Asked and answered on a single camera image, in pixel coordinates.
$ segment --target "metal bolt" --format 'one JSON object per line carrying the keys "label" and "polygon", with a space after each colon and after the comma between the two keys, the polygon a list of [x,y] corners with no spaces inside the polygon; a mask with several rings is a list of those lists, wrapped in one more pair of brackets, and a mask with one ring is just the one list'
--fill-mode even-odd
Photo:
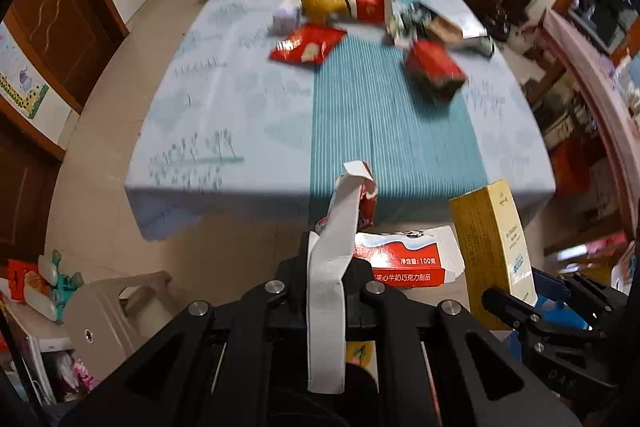
{"label": "metal bolt", "polygon": [[373,293],[373,295],[380,295],[385,290],[384,283],[380,281],[369,281],[364,287],[369,293]]}
{"label": "metal bolt", "polygon": [[189,304],[189,313],[194,317],[202,317],[209,311],[209,303],[205,301],[193,301]]}
{"label": "metal bolt", "polygon": [[264,285],[264,289],[269,293],[277,295],[278,293],[282,293],[284,291],[284,282],[277,279],[270,280],[267,284]]}
{"label": "metal bolt", "polygon": [[458,301],[454,301],[453,299],[447,299],[443,301],[442,311],[444,311],[447,315],[458,315],[462,311],[462,306]]}

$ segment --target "pink fabric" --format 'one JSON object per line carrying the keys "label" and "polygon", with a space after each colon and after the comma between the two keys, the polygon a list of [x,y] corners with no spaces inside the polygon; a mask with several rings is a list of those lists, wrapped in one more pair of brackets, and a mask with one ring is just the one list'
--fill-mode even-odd
{"label": "pink fabric", "polygon": [[612,165],[620,212],[627,235],[638,226],[640,199],[640,129],[630,117],[612,80],[601,67],[600,55],[573,26],[558,13],[548,10],[543,20],[546,37],[550,38],[565,65],[577,74],[576,81],[593,112]]}

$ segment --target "tile floor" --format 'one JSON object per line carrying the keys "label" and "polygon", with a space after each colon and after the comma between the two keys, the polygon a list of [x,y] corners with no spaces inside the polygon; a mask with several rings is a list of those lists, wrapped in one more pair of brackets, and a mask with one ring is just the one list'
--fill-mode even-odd
{"label": "tile floor", "polygon": [[[71,136],[51,204],[46,250],[63,253],[63,272],[81,271],[91,282],[165,269],[180,302],[202,298],[219,304],[272,277],[277,262],[297,252],[300,227],[212,216],[167,241],[148,243],[131,214],[123,190],[130,154],[164,70],[205,2],[147,1],[95,86]],[[527,227],[536,266],[542,265],[543,218]],[[463,277],[410,295],[467,303]]]}

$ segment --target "beige plastic stool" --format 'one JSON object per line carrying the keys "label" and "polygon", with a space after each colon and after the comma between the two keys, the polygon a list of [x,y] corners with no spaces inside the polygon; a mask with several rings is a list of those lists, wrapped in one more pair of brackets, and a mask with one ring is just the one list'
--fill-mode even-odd
{"label": "beige plastic stool", "polygon": [[108,377],[180,311],[159,271],[85,284],[63,314],[72,345],[89,372]]}

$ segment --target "beige floor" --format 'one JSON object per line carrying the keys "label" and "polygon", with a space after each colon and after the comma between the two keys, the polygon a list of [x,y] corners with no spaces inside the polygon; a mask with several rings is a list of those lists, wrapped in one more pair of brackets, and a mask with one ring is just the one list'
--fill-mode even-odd
{"label": "beige floor", "polygon": [[[102,74],[76,126],[54,193],[47,252],[63,253],[62,270],[87,282],[165,269],[181,302],[223,303],[273,276],[280,259],[297,251],[302,229],[207,217],[167,241],[142,239],[123,183],[148,105],[184,33],[206,0],[149,0],[132,19],[132,31]],[[534,265],[542,265],[537,219],[527,228]],[[422,293],[466,301],[462,278]]]}

